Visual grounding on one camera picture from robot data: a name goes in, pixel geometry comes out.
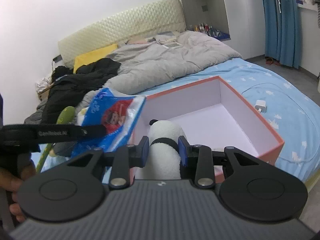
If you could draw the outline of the person's hand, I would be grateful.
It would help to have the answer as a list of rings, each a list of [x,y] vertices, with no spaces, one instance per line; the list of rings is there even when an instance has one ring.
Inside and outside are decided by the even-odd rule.
[[[24,181],[35,174],[36,168],[32,160],[30,160],[29,164],[22,169],[19,178],[1,168],[1,188],[11,193],[13,203],[9,205],[9,210],[19,223],[23,223],[25,221],[25,216],[17,202],[17,191]]]

